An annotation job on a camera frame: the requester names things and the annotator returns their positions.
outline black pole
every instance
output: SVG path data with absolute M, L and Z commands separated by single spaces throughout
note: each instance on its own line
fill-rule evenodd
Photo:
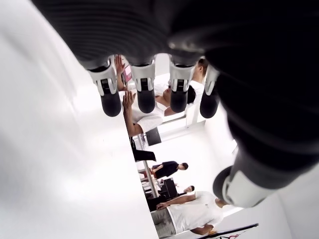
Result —
M 257 227 L 257 226 L 259 226 L 259 223 L 256 223 L 256 224 L 253 224 L 253 225 L 249 225 L 249 226 L 246 226 L 246 227 L 243 227 L 243 228 L 236 228 L 236 229 L 232 229 L 232 230 L 228 230 L 228 231 L 223 231 L 222 233 L 216 233 L 216 234 L 213 234 L 213 235 L 207 235 L 207 236 L 204 236 L 204 237 L 199 238 L 199 239 L 216 238 L 216 237 L 220 237 L 222 235 L 226 235 L 226 234 L 230 234 L 230 233 L 236 233 L 236 232 L 247 230 L 247 229 L 250 229 L 250 228 Z

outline black t-shirt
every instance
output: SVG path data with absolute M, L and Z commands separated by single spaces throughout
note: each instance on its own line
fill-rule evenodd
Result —
M 162 165 L 163 165 L 163 168 L 159 169 L 155 173 L 156 178 L 162 178 L 162 177 L 165 177 L 165 176 L 169 177 L 173 173 L 177 172 L 178 163 L 176 163 L 175 161 L 163 162 Z

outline person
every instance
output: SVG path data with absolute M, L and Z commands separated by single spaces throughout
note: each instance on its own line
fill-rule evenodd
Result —
M 159 164 L 159 165 L 154 165 L 150 171 L 155 178 L 160 179 L 165 176 L 169 177 L 170 175 L 177 172 L 178 170 L 183 171 L 187 169 L 188 169 L 187 163 L 178 164 L 175 161 L 168 161 L 168 162 L 163 162 L 162 164 Z
M 118 78 L 118 90 L 125 91 L 123 95 L 123 115 L 129 137 L 145 133 L 159 126 L 163 122 L 165 110 L 170 107 L 170 88 L 164 91 L 154 89 L 155 108 L 149 114 L 143 113 L 139 108 L 138 101 L 135 99 L 137 92 L 135 85 L 128 85 L 126 87 L 122 82 L 121 74 L 125 69 L 125 64 L 122 63 L 120 55 L 115 57 L 115 66 Z M 190 86 L 188 89 L 187 103 L 193 103 L 195 98 L 195 90 Z
M 159 238 L 190 230 L 198 235 L 209 233 L 223 220 L 227 203 L 205 191 L 159 203 L 152 219 Z
M 204 92 L 203 81 L 207 72 L 208 65 L 209 65 L 208 61 L 204 58 L 201 58 L 195 65 L 193 77 L 189 84 L 190 86 L 192 86 L 192 88 L 195 90 L 195 93 L 196 93 L 196 97 L 193 102 L 193 105 L 198 104 L 201 101 L 201 96 L 203 95 L 203 92 Z M 164 115 L 171 116 L 174 114 L 176 113 L 170 107 L 168 107 L 165 110 Z
M 161 195 L 161 193 L 162 193 L 161 190 L 158 191 L 159 192 L 159 197 L 157 197 L 157 198 L 149 198 L 147 195 L 145 195 L 145 196 L 146 196 L 146 201 L 148 203 L 149 210 L 150 210 L 150 212 L 152 212 L 152 211 L 156 210 L 156 206 L 159 203 L 167 202 L 167 201 L 169 201 L 171 199 L 183 196 L 183 195 L 185 195 L 187 193 L 191 193 L 194 190 L 195 190 L 194 186 L 189 186 L 189 187 L 184 189 L 183 193 L 178 193 L 175 197 L 172 197 L 172 198 L 166 198 L 165 196 Z

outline white wall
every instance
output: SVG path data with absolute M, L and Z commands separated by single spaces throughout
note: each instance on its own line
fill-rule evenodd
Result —
M 229 131 L 227 123 L 227 114 L 221 104 L 214 117 L 207 119 L 205 123 L 205 131 L 210 140 L 212 151 L 222 169 L 233 165 L 236 142 Z
M 235 156 L 229 153 L 233 148 L 233 139 L 226 119 L 226 112 L 219 105 L 216 115 L 205 123 L 212 151 L 222 168 L 232 165 L 235 159 Z M 318 178 L 319 165 L 257 207 L 226 217 L 218 228 L 223 230 L 260 223 L 258 228 L 250 230 L 240 238 L 318 238 Z
M 155 76 L 160 76 L 169 73 L 169 56 L 168 54 L 160 53 L 155 58 Z
M 147 149 L 153 151 L 157 159 L 156 163 L 149 165 L 172 160 L 178 163 L 186 162 L 189 168 L 173 174 L 174 182 L 185 187 L 193 185 L 196 190 L 212 192 L 213 179 L 221 168 L 213 158 L 208 141 L 203 124 L 184 129 L 170 137 L 162 137 L 162 143 Z
M 122 114 L 29 1 L 0 29 L 0 238 L 158 238 Z
M 318 238 L 318 178 L 319 165 L 278 192 L 293 239 Z
M 274 194 L 254 208 L 243 209 L 226 217 L 216 228 L 218 231 L 240 228 L 259 223 L 249 229 L 241 239 L 291 239 L 290 228 L 280 198 Z

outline robotic hand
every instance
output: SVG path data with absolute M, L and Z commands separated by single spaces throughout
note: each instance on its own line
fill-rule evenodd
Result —
M 176 112 L 183 112 L 187 105 L 187 91 L 194 72 L 194 65 L 177 64 L 174 56 L 169 59 L 170 107 Z
M 150 63 L 144 65 L 132 65 L 132 78 L 134 80 L 139 108 L 144 113 L 150 113 L 155 107 L 154 79 L 155 60 L 150 59 Z
M 88 72 L 100 93 L 104 113 L 110 117 L 117 116 L 121 111 L 121 100 L 114 56 L 110 56 L 104 66 L 88 70 Z
M 216 1 L 213 14 L 209 0 L 32 1 L 89 70 L 109 116 L 121 110 L 109 56 L 132 65 L 146 113 L 154 108 L 156 54 L 171 55 L 175 112 L 185 109 L 193 66 L 206 57 L 220 75 L 214 84 L 209 70 L 201 113 L 212 117 L 220 99 L 238 144 L 234 165 L 214 181 L 219 198 L 253 207 L 318 163 L 315 1 Z
M 212 66 L 207 68 L 207 77 L 205 82 L 205 89 L 200 102 L 200 114 L 206 118 L 212 118 L 217 111 L 219 104 L 219 96 L 215 86 L 216 82 L 216 71 Z

